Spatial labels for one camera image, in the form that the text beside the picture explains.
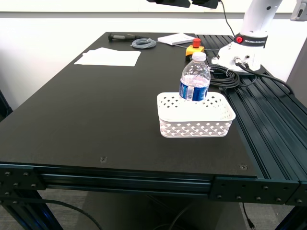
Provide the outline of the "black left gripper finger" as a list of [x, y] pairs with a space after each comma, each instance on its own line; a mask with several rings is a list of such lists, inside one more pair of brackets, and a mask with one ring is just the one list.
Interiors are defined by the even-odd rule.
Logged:
[[160, 5], [176, 6], [176, 7], [190, 7], [189, 0], [147, 0], [150, 3], [156, 3]]

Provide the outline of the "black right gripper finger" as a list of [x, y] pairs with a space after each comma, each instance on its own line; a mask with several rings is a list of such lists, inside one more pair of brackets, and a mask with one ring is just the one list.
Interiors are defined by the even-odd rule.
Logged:
[[216, 9], [218, 6], [219, 0], [192, 0], [193, 5], [210, 8], [210, 9]]

